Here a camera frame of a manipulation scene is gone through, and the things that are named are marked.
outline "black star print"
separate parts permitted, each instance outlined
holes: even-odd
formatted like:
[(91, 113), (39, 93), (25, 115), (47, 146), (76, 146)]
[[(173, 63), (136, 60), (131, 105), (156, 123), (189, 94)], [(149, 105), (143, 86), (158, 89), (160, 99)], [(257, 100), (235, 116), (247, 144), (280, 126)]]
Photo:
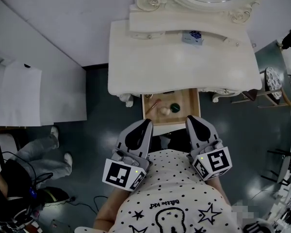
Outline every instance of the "black star print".
[(200, 228), (199, 230), (198, 229), (196, 229), (196, 228), (194, 228), (194, 230), (195, 230), (195, 232), (194, 233), (203, 233), (202, 232), (202, 230), (203, 230), (203, 227), (202, 228)]
[(206, 211), (203, 211), (203, 210), (199, 210), (200, 213), (203, 215), (203, 217), (199, 220), (198, 223), (202, 222), (202, 221), (205, 221), (205, 220), (208, 220), (212, 225), (213, 225), (213, 222), (214, 222), (214, 217), (221, 214), (221, 212), (214, 212), (212, 210), (212, 204), (211, 206), (209, 207), (208, 210)]
[(132, 225), (129, 225), (130, 228), (132, 228), (132, 233), (145, 233), (147, 230), (147, 227), (144, 228), (143, 230), (137, 230), (135, 227), (133, 227)]
[(134, 216), (132, 216), (132, 217), (136, 217), (136, 218), (137, 218), (137, 221), (138, 221), (139, 218), (143, 218), (143, 217), (144, 217), (144, 215), (141, 215), (142, 211), (141, 211), (141, 212), (136, 212), (136, 211), (135, 211), (135, 214), (136, 214), (136, 215), (134, 215)]

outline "beige round object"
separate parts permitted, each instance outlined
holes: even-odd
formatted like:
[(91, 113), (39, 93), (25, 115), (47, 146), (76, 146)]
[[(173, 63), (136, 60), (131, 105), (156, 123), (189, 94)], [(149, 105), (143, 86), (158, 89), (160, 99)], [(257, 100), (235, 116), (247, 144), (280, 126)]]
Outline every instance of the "beige round object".
[(167, 107), (162, 107), (162, 108), (160, 108), (160, 112), (163, 115), (168, 116), (170, 114), (171, 110), (169, 108), (167, 108)]

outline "open drawer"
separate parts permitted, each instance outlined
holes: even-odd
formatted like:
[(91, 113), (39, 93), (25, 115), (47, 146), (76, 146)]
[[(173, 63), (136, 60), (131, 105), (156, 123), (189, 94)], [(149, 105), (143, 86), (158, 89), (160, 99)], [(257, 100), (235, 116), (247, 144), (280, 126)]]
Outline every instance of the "open drawer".
[[(146, 114), (146, 111), (148, 111), (157, 99), (161, 99), (162, 101), (148, 114)], [(160, 108), (170, 108), (170, 105), (173, 103), (179, 104), (179, 112), (171, 112), (167, 116), (160, 112)], [(185, 120), (188, 115), (200, 117), (198, 90), (196, 88), (192, 88), (178, 90), (172, 94), (159, 93), (154, 94), (152, 99), (146, 98), (145, 95), (142, 95), (142, 110), (143, 118), (151, 119), (154, 124), (153, 135), (184, 129)]]

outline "jeans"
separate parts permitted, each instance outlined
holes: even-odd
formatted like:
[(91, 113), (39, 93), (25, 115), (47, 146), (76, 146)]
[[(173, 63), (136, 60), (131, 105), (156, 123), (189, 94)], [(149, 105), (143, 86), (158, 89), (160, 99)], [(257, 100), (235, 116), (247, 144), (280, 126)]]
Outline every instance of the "jeans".
[[(72, 172), (72, 167), (66, 162), (42, 159), (45, 153), (58, 148), (58, 146), (59, 142), (57, 138), (53, 135), (49, 135), (46, 138), (36, 139), (28, 143), (17, 152), (16, 156), (22, 158), (24, 161), (16, 156), (13, 156), (11, 159), (17, 161), (28, 172), (32, 180), (46, 173), (53, 173), (51, 179), (56, 180), (66, 175), (70, 175)], [(46, 178), (47, 176), (47, 174), (42, 175), (38, 181)]]

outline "white shoe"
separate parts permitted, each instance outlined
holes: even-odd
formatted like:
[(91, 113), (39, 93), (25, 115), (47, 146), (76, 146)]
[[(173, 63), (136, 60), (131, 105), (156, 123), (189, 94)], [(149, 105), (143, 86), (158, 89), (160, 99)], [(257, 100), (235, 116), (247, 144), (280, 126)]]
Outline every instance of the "white shoe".
[(58, 140), (59, 132), (58, 132), (58, 128), (56, 126), (52, 126), (52, 128), (50, 129), (50, 134), (52, 134), (53, 136), (55, 136), (57, 138), (57, 141), (58, 141), (57, 148), (59, 148), (59, 140)]
[(72, 167), (72, 156), (70, 153), (65, 153), (64, 162), (66, 162), (69, 166)]

